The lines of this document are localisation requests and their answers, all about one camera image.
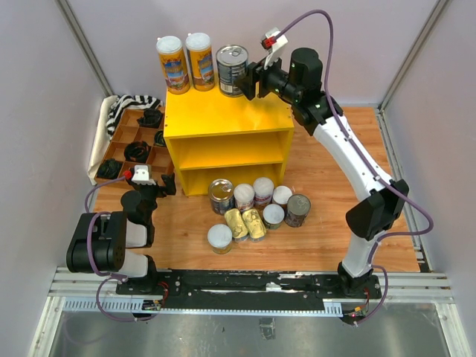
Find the blue yellow can white lid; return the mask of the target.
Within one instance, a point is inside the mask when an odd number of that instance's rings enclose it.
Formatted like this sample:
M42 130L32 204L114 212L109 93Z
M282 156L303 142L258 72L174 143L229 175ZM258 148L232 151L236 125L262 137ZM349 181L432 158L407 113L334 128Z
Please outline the blue yellow can white lid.
M206 33L189 33L185 45L194 88L211 90L215 86L215 70L210 37Z

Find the yellow shelf cabinet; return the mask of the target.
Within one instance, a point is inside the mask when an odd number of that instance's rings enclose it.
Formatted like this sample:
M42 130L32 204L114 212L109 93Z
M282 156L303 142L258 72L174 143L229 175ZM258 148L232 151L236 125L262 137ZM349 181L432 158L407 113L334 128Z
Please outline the yellow shelf cabinet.
M218 88L167 93L164 138L186 196L207 194L220 178L281 184L293 134L289 105L272 94L247 100Z

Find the red white can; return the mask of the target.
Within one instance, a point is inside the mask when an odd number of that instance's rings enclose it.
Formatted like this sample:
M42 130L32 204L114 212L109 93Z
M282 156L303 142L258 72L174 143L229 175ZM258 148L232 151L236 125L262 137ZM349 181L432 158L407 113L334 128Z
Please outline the red white can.
M272 199L274 192L274 182L267 177L259 177L254 181L254 206L256 209L263 209Z
M238 184L234 188L235 206L240 212L244 212L254 206L254 188L249 184Z

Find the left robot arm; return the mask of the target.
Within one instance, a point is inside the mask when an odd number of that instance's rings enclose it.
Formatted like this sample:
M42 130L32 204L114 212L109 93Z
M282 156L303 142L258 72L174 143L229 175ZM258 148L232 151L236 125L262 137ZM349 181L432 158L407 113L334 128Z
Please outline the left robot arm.
M134 252L154 243L152 214L157 199L176 194L174 173L163 174L161 180L158 183L147 166L138 165L91 189L85 198L86 212L81 214L66 252L68 270L113 280L118 294L167 293L170 278L157 271L150 255ZM120 182L130 187L120 198L120 210L90 210L89 200L96 190Z

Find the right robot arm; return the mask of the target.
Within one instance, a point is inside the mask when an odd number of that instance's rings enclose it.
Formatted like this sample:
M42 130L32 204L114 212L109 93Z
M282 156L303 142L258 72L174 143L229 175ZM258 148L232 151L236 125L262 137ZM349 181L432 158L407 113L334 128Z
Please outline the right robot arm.
M351 230L350 245L338 265L338 291L355 297L373 273L373 255L408 197L405 180L394 180L371 157L354 135L341 107L330 96L329 67L316 50L292 52L288 71L276 61L251 62L236 86L248 100L276 94L291 106L293 118L331 154L350 182L358 204L346 214Z

